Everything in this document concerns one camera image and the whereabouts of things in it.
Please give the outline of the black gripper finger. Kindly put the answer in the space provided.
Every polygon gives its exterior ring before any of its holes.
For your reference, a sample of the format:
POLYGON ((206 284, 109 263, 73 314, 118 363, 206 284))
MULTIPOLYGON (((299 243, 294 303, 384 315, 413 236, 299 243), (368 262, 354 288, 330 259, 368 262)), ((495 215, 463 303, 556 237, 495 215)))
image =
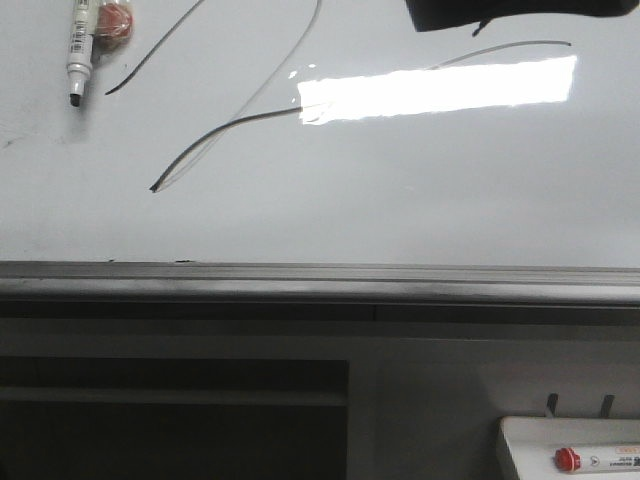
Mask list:
POLYGON ((475 34, 497 18, 527 14, 607 18, 625 16, 635 9, 634 0, 409 0, 405 4, 418 32, 478 23, 475 34))

